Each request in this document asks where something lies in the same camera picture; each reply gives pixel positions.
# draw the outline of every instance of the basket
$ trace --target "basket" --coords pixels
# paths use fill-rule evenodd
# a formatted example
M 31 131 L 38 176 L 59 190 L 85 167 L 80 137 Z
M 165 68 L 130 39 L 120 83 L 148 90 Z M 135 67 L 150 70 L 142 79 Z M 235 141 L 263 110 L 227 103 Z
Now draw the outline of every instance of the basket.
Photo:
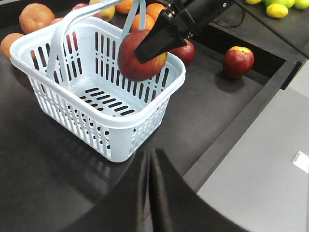
M 121 75 L 118 48 L 140 9 L 134 0 L 124 29 L 91 15 L 122 0 L 104 0 L 11 46 L 11 62 L 27 74 L 41 109 L 112 162 L 127 160 L 161 124 L 170 96 L 184 83 L 173 54 L 159 74 L 134 82 Z

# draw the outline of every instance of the lemon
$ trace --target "lemon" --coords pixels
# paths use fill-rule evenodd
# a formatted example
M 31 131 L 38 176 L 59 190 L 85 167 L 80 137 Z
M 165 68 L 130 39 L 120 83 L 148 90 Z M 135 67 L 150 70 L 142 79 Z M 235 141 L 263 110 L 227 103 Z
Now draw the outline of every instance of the lemon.
M 102 0 L 90 0 L 89 5 L 95 4 L 99 1 L 102 1 Z M 98 14 L 100 15 L 101 19 L 107 22 L 110 22 L 115 15 L 115 6 L 112 6 L 106 10 L 100 11 Z
M 115 6 L 112 6 L 104 11 L 100 11 L 98 14 L 103 20 L 110 22 L 115 15 Z
M 246 0 L 246 3 L 249 5 L 256 5 L 260 3 L 262 0 Z
M 266 14 L 272 18 L 283 18 L 288 14 L 288 8 L 284 5 L 273 3 L 266 8 Z
M 274 4 L 274 3 L 281 4 L 281 5 L 285 6 L 286 1 L 287 0 L 265 0 L 265 6 L 267 8 L 269 5 Z
M 295 0 L 293 7 L 298 10 L 305 10 L 309 7 L 309 0 Z

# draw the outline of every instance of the green lime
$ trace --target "green lime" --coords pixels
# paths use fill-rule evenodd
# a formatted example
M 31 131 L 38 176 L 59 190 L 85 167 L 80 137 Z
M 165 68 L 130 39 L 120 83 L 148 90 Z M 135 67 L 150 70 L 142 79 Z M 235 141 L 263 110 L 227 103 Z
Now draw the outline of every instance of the green lime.
M 298 10 L 305 10 L 309 7 L 309 0 L 295 0 L 293 7 Z
M 249 5 L 256 5 L 260 3 L 262 0 L 246 0 L 246 3 Z
M 272 18 L 283 18 L 288 14 L 288 8 L 284 5 L 273 3 L 266 8 L 266 14 Z
M 294 5 L 295 0 L 286 0 L 285 6 L 291 8 Z
M 274 3 L 281 4 L 281 5 L 285 6 L 286 1 L 287 0 L 265 0 L 265 6 L 267 8 L 269 5 L 274 4 Z

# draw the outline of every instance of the black countertop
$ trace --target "black countertop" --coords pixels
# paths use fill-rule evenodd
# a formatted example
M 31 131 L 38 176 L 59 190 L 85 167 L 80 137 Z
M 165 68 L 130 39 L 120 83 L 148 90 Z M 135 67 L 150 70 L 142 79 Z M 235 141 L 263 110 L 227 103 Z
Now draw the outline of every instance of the black countertop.
M 64 10 L 50 3 L 57 16 L 77 3 L 66 2 L 70 4 Z M 281 25 L 281 31 L 306 50 L 308 11 L 291 10 L 290 18 L 279 21 L 263 16 L 259 6 L 251 8 L 274 26 Z M 234 17 L 237 10 L 233 6 L 222 20 Z M 292 27 L 291 21 L 303 30 Z M 1 24 L 1 39 L 12 32 L 20 32 L 16 21 Z M 197 191 L 305 59 L 249 15 L 233 30 L 211 24 L 194 43 L 197 53 L 184 85 L 172 95 L 162 124 L 140 150 L 165 150 L 178 173 Z M 257 62 L 246 76 L 231 81 L 222 75 L 222 58 L 234 43 L 248 45 Z M 3 55 L 0 67 L 0 230 L 60 230 L 114 187 L 130 159 L 107 161 L 40 109 L 27 76 Z

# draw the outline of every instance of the red apple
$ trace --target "red apple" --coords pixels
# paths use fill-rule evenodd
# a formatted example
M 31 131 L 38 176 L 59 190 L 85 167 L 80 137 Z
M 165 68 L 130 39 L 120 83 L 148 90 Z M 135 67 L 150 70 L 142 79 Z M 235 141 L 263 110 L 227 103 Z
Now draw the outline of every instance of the red apple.
M 76 32 L 75 31 L 72 33 L 72 37 L 73 37 L 73 41 L 71 40 L 71 38 L 68 34 L 66 35 L 66 40 L 67 40 L 67 43 L 68 43 L 68 49 L 69 49 L 70 54 L 72 54 L 73 49 L 75 51 L 78 50 L 78 44 L 77 44 L 77 38 L 76 38 Z
M 83 8 L 83 7 L 88 6 L 88 5 L 89 5 L 88 3 L 78 3 L 75 6 L 73 6 L 71 11 L 77 10 L 79 8 Z
M 254 64 L 253 52 L 246 47 L 228 49 L 223 59 L 223 72 L 228 78 L 241 78 Z
M 186 46 L 171 49 L 169 52 L 178 56 L 178 58 L 183 61 L 186 68 L 188 68 L 194 59 L 195 48 L 193 43 L 189 40 L 185 39 L 185 41 L 187 42 Z
M 78 3 L 78 4 L 76 4 L 75 6 L 73 6 L 73 8 L 71 9 L 71 11 L 77 10 L 77 9 L 79 9 L 79 8 L 83 8 L 83 7 L 85 7 L 85 6 L 89 6 L 89 4 L 88 4 L 88 3 Z M 100 16 L 98 13 L 94 14 L 93 16 L 94 16 L 94 17 L 97 17 L 97 18 L 101 18 L 101 16 Z
M 159 73 L 168 57 L 168 53 L 164 52 L 148 62 L 139 62 L 134 51 L 148 33 L 148 30 L 132 31 L 123 39 L 119 47 L 119 71 L 124 77 L 133 81 L 143 81 Z
M 50 23 L 50 25 L 55 24 L 55 23 L 57 23 L 57 22 L 60 22 L 62 19 L 63 19 L 63 17 L 55 18 L 55 19 Z

